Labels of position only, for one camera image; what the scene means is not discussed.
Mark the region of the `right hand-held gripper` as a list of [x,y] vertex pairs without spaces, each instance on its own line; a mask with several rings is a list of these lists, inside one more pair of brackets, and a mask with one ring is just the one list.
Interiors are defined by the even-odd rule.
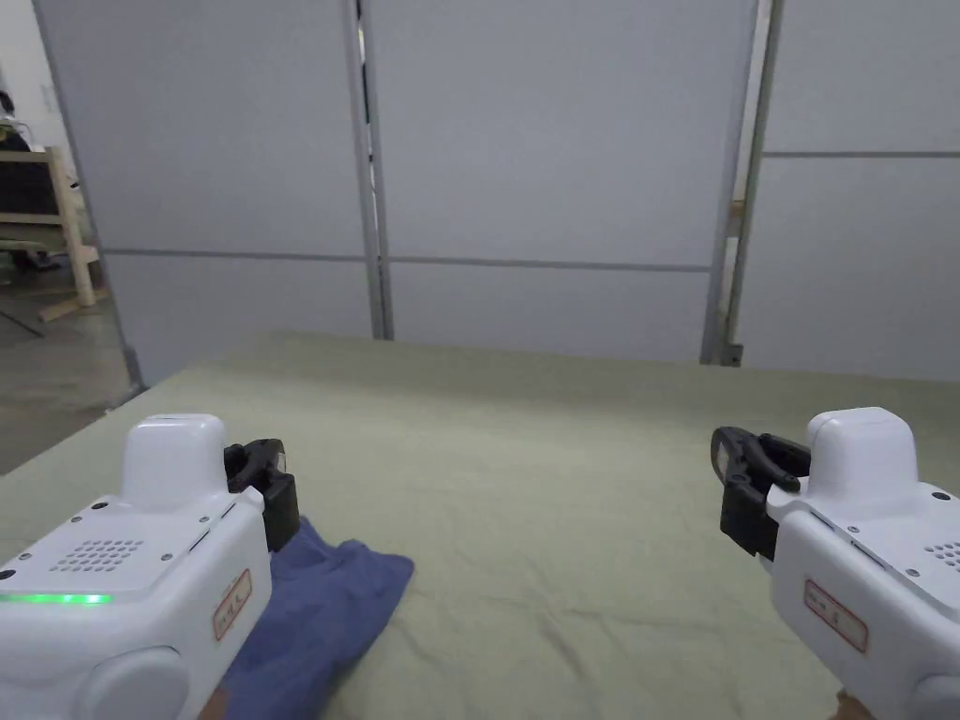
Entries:
[[959,499],[919,476],[882,408],[820,413],[799,444],[718,427],[720,530],[782,621],[876,719],[959,715]]

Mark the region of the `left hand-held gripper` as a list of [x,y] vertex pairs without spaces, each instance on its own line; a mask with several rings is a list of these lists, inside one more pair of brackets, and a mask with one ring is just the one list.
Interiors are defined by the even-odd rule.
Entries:
[[280,439],[228,444],[210,414],[144,419],[120,491],[2,567],[2,717],[197,718],[299,527]]

